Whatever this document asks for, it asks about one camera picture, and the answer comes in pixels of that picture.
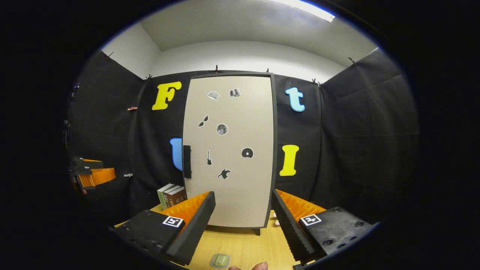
beige board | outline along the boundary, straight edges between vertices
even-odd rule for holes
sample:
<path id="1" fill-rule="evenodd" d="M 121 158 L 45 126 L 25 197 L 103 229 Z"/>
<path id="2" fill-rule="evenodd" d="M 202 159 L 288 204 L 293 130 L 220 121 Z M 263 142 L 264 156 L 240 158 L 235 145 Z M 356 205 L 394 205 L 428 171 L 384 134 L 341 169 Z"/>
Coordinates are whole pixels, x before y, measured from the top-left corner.
<path id="1" fill-rule="evenodd" d="M 237 88 L 240 95 L 230 97 Z M 217 100 L 209 92 L 217 92 Z M 198 127 L 204 117 L 208 121 Z M 219 135 L 216 127 L 226 124 Z M 190 81 L 183 123 L 183 145 L 191 146 L 192 178 L 185 178 L 188 198 L 215 192 L 209 225 L 263 227 L 268 211 L 273 166 L 273 103 L 269 77 L 219 76 Z M 253 157 L 242 157 L 249 147 Z M 208 165 L 210 151 L 212 165 Z M 227 169 L 223 179 L 222 170 Z"/>

book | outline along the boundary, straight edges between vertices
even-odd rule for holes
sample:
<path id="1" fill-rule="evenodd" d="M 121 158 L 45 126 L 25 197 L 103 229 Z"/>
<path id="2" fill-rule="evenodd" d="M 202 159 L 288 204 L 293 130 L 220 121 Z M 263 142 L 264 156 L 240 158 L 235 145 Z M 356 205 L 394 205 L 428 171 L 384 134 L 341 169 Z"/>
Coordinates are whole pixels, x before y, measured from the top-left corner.
<path id="1" fill-rule="evenodd" d="M 160 204 L 162 205 L 163 209 L 167 209 L 167 204 L 165 203 L 165 197 L 163 196 L 163 192 L 174 186 L 175 186 L 174 184 L 168 184 L 156 191 L 158 194 L 158 198 L 160 199 Z"/>
<path id="2" fill-rule="evenodd" d="M 170 189 L 167 189 L 167 190 L 165 190 L 165 191 L 163 192 L 163 198 L 165 199 L 165 206 L 166 206 L 165 209 L 167 209 L 167 208 L 169 208 L 169 207 L 172 206 L 172 205 L 169 203 L 169 201 L 168 201 L 167 193 L 172 192 L 172 191 L 174 191 L 174 190 L 176 190 L 176 189 L 179 189 L 179 188 L 181 188 L 181 186 L 175 185 L 174 187 L 172 187 L 172 188 L 170 188 Z"/>
<path id="3" fill-rule="evenodd" d="M 185 187 L 181 186 L 165 193 L 164 196 L 166 197 L 165 199 L 167 199 L 168 207 L 172 207 L 187 199 L 187 191 L 185 190 Z"/>

finger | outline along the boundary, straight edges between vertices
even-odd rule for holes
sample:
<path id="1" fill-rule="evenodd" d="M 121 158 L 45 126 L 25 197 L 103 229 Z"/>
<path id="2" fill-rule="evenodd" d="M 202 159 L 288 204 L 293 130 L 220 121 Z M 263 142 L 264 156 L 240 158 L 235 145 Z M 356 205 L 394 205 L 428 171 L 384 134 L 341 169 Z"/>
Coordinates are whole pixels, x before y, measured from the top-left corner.
<path id="1" fill-rule="evenodd" d="M 266 261 L 255 265 L 252 270 L 268 270 L 268 264 Z"/>

ceiling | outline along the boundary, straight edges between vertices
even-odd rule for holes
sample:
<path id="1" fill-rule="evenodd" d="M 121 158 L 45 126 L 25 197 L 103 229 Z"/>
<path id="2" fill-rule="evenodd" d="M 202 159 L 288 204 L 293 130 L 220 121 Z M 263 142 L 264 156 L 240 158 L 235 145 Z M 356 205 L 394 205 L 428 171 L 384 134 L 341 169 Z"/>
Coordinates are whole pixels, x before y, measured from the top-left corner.
<path id="1" fill-rule="evenodd" d="M 198 42 L 251 40 L 305 50 L 342 66 L 377 46 L 336 17 L 331 23 L 269 0 L 185 0 L 141 21 L 160 50 Z"/>

ceiling light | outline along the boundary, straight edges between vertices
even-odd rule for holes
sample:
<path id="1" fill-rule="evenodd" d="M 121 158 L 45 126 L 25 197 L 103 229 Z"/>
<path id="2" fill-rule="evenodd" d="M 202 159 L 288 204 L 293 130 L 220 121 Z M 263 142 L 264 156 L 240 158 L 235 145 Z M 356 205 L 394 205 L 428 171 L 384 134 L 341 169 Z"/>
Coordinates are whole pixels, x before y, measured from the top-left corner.
<path id="1" fill-rule="evenodd" d="M 277 3 L 282 3 L 282 4 L 285 4 L 285 5 L 294 7 L 294 8 L 298 8 L 300 10 L 303 10 L 303 11 L 306 11 L 310 14 L 313 14 L 313 15 L 319 17 L 319 18 L 322 18 L 329 23 L 332 22 L 333 19 L 335 18 L 335 16 L 333 16 L 332 14 L 324 11 L 323 9 L 318 8 L 318 7 L 316 7 L 314 5 L 311 5 L 309 3 L 305 3 L 305 2 L 300 1 L 300 0 L 270 0 L 270 1 L 277 2 Z"/>

